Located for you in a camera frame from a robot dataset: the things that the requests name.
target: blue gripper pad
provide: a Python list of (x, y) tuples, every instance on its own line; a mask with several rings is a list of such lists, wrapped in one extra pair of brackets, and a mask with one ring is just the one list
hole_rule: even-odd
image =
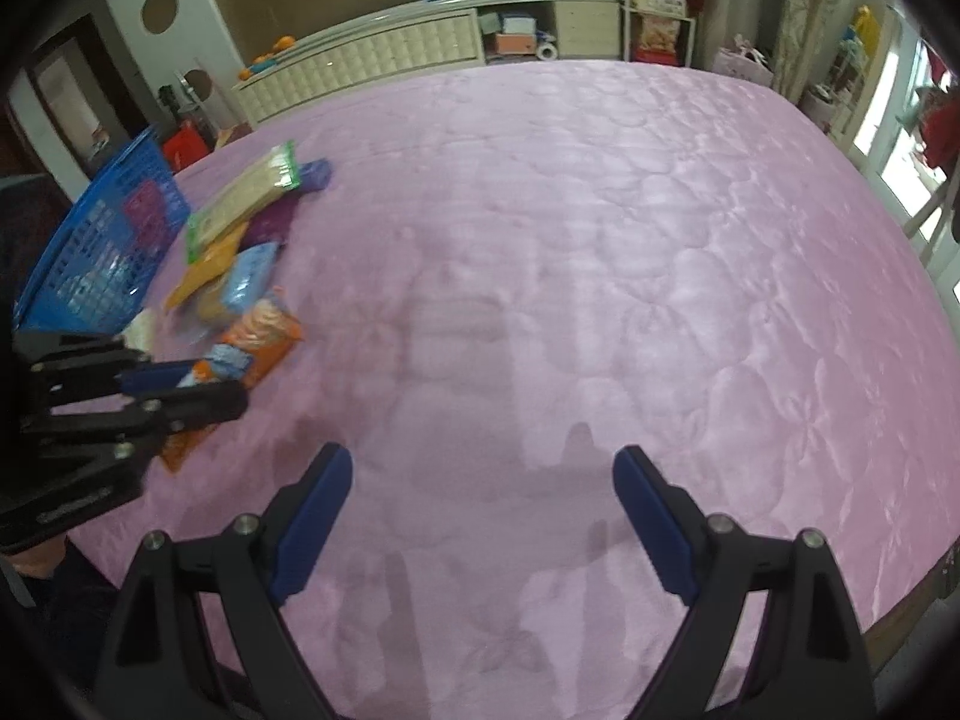
[(270, 594), (277, 605), (306, 587), (353, 484), (353, 459), (340, 446), (277, 543)]
[(613, 489), (650, 557), (661, 586), (688, 607), (700, 588), (693, 574), (693, 550), (669, 508), (627, 449), (613, 458)]

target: red bag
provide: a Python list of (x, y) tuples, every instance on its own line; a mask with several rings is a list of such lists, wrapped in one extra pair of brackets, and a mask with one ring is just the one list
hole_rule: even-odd
[(166, 157), (173, 172), (180, 172), (185, 167), (200, 162), (209, 153), (210, 149), (206, 147), (203, 138), (200, 138), (200, 133), (190, 122), (181, 124), (176, 135), (163, 144), (163, 156)]

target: purple package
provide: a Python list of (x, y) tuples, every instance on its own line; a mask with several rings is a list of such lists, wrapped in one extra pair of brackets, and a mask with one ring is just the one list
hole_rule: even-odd
[(240, 241), (240, 250), (260, 244), (285, 245), (300, 198), (298, 191), (290, 191), (255, 214)]

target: white cabinet door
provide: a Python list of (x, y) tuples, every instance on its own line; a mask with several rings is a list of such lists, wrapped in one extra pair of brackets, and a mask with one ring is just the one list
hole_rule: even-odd
[(616, 2), (560, 1), (554, 5), (561, 59), (620, 57), (620, 6)]

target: pink quilted bedspread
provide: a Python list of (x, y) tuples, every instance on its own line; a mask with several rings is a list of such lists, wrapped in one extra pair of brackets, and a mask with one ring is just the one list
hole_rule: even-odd
[[(937, 296), (772, 92), (622, 63), (435, 74), (299, 110), (181, 185), (202, 204), (288, 138), (335, 167), (275, 275), (308, 340), (179, 476), (155, 463), (74, 533), (110, 579), (146, 531), (219, 532), (337, 440), (354, 490), (283, 613), (339, 712), (608, 720), (683, 616), (614, 498), (622, 445), (706, 512), (823, 530), (864, 627), (960, 533)], [(183, 271), (178, 242), (152, 304)], [(165, 320), (160, 359), (198, 349)]]

